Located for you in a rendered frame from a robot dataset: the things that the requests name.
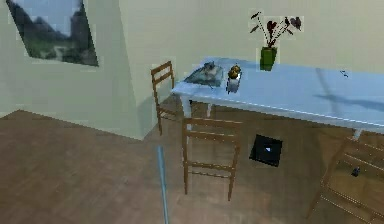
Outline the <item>black square box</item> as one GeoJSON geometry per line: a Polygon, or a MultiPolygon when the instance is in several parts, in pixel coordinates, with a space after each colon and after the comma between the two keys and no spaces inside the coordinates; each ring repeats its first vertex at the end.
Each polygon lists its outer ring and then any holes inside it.
{"type": "Polygon", "coordinates": [[[256,135],[249,158],[254,161],[278,167],[282,141],[267,136],[256,135]]]}

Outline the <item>brown wooden chair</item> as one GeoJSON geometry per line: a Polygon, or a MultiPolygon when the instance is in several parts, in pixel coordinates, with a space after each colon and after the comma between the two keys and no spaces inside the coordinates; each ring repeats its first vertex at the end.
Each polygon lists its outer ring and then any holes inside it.
{"type": "Polygon", "coordinates": [[[150,70],[153,98],[159,134],[163,134],[163,121],[179,118],[178,98],[171,93],[175,86],[175,75],[171,61],[150,70]]]}
{"type": "Polygon", "coordinates": [[[232,198],[240,154],[241,122],[207,118],[182,120],[184,192],[188,193],[189,175],[229,180],[227,200],[232,198]]]}
{"type": "Polygon", "coordinates": [[[331,159],[306,213],[326,201],[365,224],[384,224],[384,149],[346,138],[331,159]],[[357,177],[352,170],[360,168],[357,177]]]}

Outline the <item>pale blue table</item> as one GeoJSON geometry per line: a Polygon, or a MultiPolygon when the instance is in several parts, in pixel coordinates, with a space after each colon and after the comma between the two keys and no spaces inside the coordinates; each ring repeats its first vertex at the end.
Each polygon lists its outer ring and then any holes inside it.
{"type": "Polygon", "coordinates": [[[384,74],[287,64],[261,71],[254,61],[219,57],[203,61],[214,61],[224,72],[239,65],[239,88],[227,93],[225,84],[211,88],[178,82],[172,92],[180,96],[186,117],[191,115],[189,102],[193,100],[352,128],[356,135],[363,131],[384,134],[384,74]]]}

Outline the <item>thin blue pole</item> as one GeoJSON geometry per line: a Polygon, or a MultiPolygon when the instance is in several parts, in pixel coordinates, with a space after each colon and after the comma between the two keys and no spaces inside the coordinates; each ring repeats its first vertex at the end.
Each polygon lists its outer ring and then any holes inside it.
{"type": "Polygon", "coordinates": [[[157,146],[156,152],[157,152],[158,170],[159,170],[159,176],[160,176],[164,224],[169,224],[168,206],[167,206],[167,188],[166,188],[166,178],[165,178],[165,162],[164,162],[163,147],[162,146],[157,146]]]}

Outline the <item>grey tray with lump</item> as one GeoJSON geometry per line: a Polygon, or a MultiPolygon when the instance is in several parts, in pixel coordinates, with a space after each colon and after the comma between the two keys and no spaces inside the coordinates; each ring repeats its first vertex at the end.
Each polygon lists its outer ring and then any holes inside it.
{"type": "Polygon", "coordinates": [[[223,79],[223,68],[214,61],[206,62],[184,79],[187,83],[219,87],[223,79]]]}

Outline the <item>green pot house plant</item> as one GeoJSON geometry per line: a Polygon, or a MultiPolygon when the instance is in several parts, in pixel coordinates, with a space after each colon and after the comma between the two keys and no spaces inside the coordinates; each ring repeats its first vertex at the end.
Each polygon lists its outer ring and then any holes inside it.
{"type": "Polygon", "coordinates": [[[302,21],[299,16],[285,17],[281,22],[269,20],[265,25],[260,19],[261,12],[253,14],[250,19],[256,20],[257,24],[250,30],[251,33],[261,30],[266,45],[261,48],[259,65],[262,71],[271,71],[276,60],[278,49],[276,47],[278,39],[285,33],[293,35],[293,28],[301,30],[302,21]]]}

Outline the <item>framed landscape picture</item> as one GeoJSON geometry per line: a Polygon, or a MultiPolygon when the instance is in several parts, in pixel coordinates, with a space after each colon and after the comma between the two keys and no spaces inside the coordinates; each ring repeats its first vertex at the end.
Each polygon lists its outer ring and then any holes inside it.
{"type": "Polygon", "coordinates": [[[98,67],[84,0],[5,0],[32,58],[98,67]]]}

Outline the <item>glass jar with gold top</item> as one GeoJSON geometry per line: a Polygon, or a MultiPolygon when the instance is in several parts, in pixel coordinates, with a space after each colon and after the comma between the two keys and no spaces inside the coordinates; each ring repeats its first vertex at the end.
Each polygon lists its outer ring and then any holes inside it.
{"type": "Polygon", "coordinates": [[[241,75],[242,72],[239,65],[235,64],[230,68],[226,86],[227,93],[236,93],[238,91],[241,75]]]}

